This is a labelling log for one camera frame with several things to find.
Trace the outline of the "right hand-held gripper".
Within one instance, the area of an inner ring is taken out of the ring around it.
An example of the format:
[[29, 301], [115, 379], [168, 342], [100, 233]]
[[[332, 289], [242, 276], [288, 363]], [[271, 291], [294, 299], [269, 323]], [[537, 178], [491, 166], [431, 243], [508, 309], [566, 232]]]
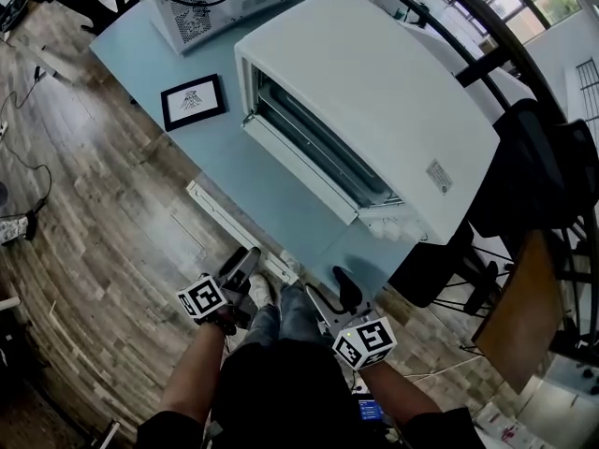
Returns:
[[353, 370], [384, 360], [397, 345], [389, 320], [374, 311], [343, 268], [334, 266], [332, 273], [339, 285], [340, 309], [313, 285], [307, 283], [305, 290], [334, 338], [333, 351]]

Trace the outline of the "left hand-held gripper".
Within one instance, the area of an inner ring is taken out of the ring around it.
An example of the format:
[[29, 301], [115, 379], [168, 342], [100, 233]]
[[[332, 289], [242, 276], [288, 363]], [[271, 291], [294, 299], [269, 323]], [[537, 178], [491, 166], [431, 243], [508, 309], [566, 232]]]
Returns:
[[249, 279], [260, 259], [259, 248], [239, 247], [214, 275], [202, 273], [176, 294], [177, 299], [199, 326], [214, 324], [226, 336], [235, 335], [238, 328], [248, 329], [257, 313], [249, 297]]

